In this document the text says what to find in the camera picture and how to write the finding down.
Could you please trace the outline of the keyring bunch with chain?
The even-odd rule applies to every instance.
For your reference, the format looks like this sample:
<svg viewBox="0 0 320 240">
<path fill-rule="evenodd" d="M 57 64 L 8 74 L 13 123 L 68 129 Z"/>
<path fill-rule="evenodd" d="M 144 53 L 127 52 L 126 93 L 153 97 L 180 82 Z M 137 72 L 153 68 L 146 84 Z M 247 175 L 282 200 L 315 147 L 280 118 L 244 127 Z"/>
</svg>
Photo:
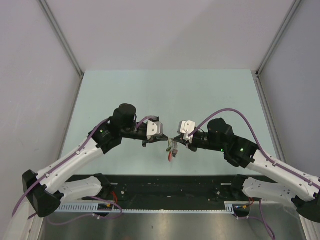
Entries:
<svg viewBox="0 0 320 240">
<path fill-rule="evenodd" d="M 166 149 L 166 152 L 168 153 L 168 155 L 169 155 L 169 152 L 172 152 L 173 158 L 177 157 L 177 154 L 178 154 L 178 143 L 174 142 L 172 138 L 170 138 L 168 140 L 168 147 Z"/>
</svg>

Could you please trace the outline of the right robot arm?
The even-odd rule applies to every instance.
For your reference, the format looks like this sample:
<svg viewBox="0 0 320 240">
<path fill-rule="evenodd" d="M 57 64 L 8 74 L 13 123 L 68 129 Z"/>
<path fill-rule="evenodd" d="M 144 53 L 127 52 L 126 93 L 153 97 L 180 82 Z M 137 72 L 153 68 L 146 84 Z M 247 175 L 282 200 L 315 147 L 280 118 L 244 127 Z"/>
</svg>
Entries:
<svg viewBox="0 0 320 240">
<path fill-rule="evenodd" d="M 245 197 L 265 199 L 294 208 L 302 217 L 320 221 L 320 179 L 304 173 L 265 153 L 256 143 L 234 134 L 233 128 L 222 118 L 211 120 L 207 131 L 195 130 L 193 121 L 180 123 L 179 135 L 173 141 L 196 152 L 198 149 L 220 151 L 234 167 L 260 173 L 273 182 L 237 175 L 230 194 L 242 201 Z"/>
</svg>

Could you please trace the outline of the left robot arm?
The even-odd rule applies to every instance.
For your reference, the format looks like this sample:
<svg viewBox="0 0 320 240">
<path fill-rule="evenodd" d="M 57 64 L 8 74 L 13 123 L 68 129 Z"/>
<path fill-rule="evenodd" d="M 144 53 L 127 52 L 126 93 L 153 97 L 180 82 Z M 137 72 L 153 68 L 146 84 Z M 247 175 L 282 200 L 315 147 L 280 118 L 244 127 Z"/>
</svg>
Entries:
<svg viewBox="0 0 320 240">
<path fill-rule="evenodd" d="M 143 147 L 169 139 L 163 133 L 159 117 L 147 116 L 137 122 L 136 111 L 131 104 L 121 104 L 111 117 L 99 123 L 69 154 L 38 172 L 28 170 L 22 175 L 22 197 L 28 199 L 38 217 L 47 217 L 60 205 L 74 200 L 107 199 L 113 187 L 101 173 L 83 180 L 68 180 L 94 159 L 119 146 L 123 139 L 139 140 Z"/>
</svg>

